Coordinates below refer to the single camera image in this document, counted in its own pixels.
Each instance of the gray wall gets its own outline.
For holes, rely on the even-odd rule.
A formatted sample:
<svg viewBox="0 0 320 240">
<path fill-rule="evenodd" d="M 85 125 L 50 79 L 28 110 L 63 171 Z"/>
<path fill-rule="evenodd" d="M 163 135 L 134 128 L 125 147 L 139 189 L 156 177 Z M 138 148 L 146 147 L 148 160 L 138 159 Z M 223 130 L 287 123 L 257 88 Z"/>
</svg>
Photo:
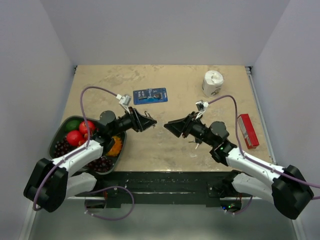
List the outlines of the gray wall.
<svg viewBox="0 0 320 240">
<path fill-rule="evenodd" d="M 320 1 L 291 0 L 253 67 L 278 163 L 320 184 Z M 308 240 L 320 236 L 320 201 L 302 212 Z"/>
<path fill-rule="evenodd" d="M 251 66 L 289 0 L 41 0 L 75 64 Z"/>
<path fill-rule="evenodd" d="M 72 70 L 39 0 L 1 1 L 1 240 L 19 237 L 30 203 L 23 190 L 59 125 Z"/>
</svg>

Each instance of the gray tray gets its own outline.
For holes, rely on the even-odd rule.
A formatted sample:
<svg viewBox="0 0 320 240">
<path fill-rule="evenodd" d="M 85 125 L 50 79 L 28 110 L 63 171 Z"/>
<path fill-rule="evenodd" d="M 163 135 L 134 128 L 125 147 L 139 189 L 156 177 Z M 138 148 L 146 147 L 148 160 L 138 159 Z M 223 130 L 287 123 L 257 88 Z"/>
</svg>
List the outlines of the gray tray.
<svg viewBox="0 0 320 240">
<path fill-rule="evenodd" d="M 96 124 L 98 122 L 98 120 L 96 119 L 92 119 L 92 118 L 87 118 L 88 120 L 92 121 L 94 124 Z M 66 135 L 67 135 L 67 132 L 65 132 L 65 128 L 66 128 L 66 125 L 69 121 L 72 121 L 72 120 L 80 120 L 80 121 L 83 121 L 84 118 L 82 116 L 70 116 L 68 117 L 62 124 L 61 126 L 59 127 L 59 129 L 56 131 L 51 143 L 50 143 L 50 146 L 49 146 L 49 149 L 48 149 L 48 154 L 49 156 L 54 159 L 55 156 L 54 156 L 54 152 L 55 152 L 55 145 L 56 145 L 56 142 L 57 141 L 60 141 L 62 140 Z M 126 143 L 126 139 L 127 139 L 127 134 L 126 132 L 122 132 L 120 133 L 119 135 L 117 135 L 118 137 L 121 138 L 122 140 L 122 149 L 121 149 L 121 152 L 118 156 L 107 156 L 108 159 L 111 159 L 112 160 L 112 164 L 113 164 L 113 167 L 107 171 L 107 172 L 95 172 L 97 174 L 100 174 L 100 175 L 106 175 L 106 174 L 109 174 L 111 173 L 116 165 L 118 164 L 118 161 L 122 155 L 122 152 L 124 150 L 124 147 L 125 147 L 125 143 Z M 82 168 L 80 172 L 83 172 L 85 171 L 86 168 Z"/>
</svg>

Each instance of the red package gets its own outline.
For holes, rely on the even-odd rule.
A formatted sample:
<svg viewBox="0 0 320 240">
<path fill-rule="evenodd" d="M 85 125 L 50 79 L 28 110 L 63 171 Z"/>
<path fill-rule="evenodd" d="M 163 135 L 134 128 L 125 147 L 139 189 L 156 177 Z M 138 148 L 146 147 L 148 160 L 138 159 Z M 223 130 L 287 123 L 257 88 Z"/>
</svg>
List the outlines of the red package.
<svg viewBox="0 0 320 240">
<path fill-rule="evenodd" d="M 249 114 L 240 114 L 240 116 L 238 117 L 238 123 L 247 148 L 255 149 L 256 147 L 258 147 L 259 141 L 254 126 L 251 123 Z"/>
</svg>

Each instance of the beige table surface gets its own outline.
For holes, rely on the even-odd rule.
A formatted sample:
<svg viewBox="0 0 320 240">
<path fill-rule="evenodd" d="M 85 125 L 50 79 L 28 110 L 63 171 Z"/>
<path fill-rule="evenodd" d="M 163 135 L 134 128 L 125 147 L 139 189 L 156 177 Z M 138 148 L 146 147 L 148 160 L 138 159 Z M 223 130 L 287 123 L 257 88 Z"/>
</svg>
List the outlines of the beige table surface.
<svg viewBox="0 0 320 240">
<path fill-rule="evenodd" d="M 79 65 L 76 69 L 63 119 L 80 115 L 80 93 L 87 86 L 99 86 L 116 94 L 129 94 L 133 90 L 166 88 L 168 102 L 133 105 L 140 113 L 148 111 L 157 120 L 155 128 L 144 132 L 127 131 L 127 141 L 116 171 L 230 171 L 216 163 L 210 146 L 201 144 L 195 150 L 190 135 L 186 139 L 175 137 L 163 126 L 168 121 L 184 118 L 197 111 L 195 102 L 209 101 L 202 92 L 202 80 L 209 70 L 219 71 L 224 78 L 222 90 L 217 95 L 235 97 L 239 113 L 250 115 L 260 146 L 248 150 L 239 130 L 242 146 L 248 153 L 271 162 L 266 139 L 244 66 L 237 65 Z M 84 94 L 83 105 L 88 118 L 99 119 L 103 111 L 114 111 L 122 116 L 124 110 L 118 100 L 104 91 L 89 89 Z M 210 125 L 223 121 L 230 133 L 229 140 L 236 142 L 235 109 L 231 99 L 225 98 L 209 106 L 202 122 Z"/>
</svg>

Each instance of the paper towel roll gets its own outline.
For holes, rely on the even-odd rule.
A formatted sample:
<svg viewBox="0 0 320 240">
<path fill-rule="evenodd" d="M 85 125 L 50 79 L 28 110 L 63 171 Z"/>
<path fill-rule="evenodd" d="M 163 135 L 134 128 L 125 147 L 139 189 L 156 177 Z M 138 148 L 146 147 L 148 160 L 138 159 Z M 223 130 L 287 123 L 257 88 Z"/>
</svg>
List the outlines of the paper towel roll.
<svg viewBox="0 0 320 240">
<path fill-rule="evenodd" d="M 202 90 L 207 97 L 212 97 L 220 92 L 224 77 L 218 71 L 207 71 L 203 78 Z"/>
</svg>

